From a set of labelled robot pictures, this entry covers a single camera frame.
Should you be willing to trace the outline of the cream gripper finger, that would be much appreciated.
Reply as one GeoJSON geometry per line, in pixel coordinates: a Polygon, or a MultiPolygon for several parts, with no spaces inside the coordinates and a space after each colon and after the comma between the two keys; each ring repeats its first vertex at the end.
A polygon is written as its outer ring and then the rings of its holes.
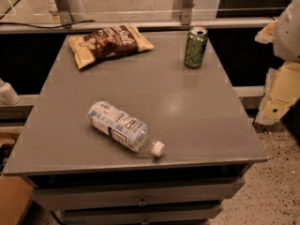
{"type": "Polygon", "coordinates": [[[271,126],[300,98],[300,64],[286,61],[279,69],[270,68],[266,75],[264,96],[255,122],[271,126]]]}
{"type": "Polygon", "coordinates": [[[255,40],[261,44],[273,43],[275,38],[276,21],[272,21],[267,24],[261,31],[255,36],[255,40]]]}

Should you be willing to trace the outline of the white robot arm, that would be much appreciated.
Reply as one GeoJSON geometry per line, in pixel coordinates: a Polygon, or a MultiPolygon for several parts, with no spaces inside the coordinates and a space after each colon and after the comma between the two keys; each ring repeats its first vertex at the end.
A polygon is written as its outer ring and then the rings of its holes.
{"type": "Polygon", "coordinates": [[[264,96],[255,118],[258,124],[277,123],[300,98],[300,0],[292,0],[279,18],[266,25],[255,37],[262,44],[273,44],[273,52],[284,63],[270,68],[264,96]]]}

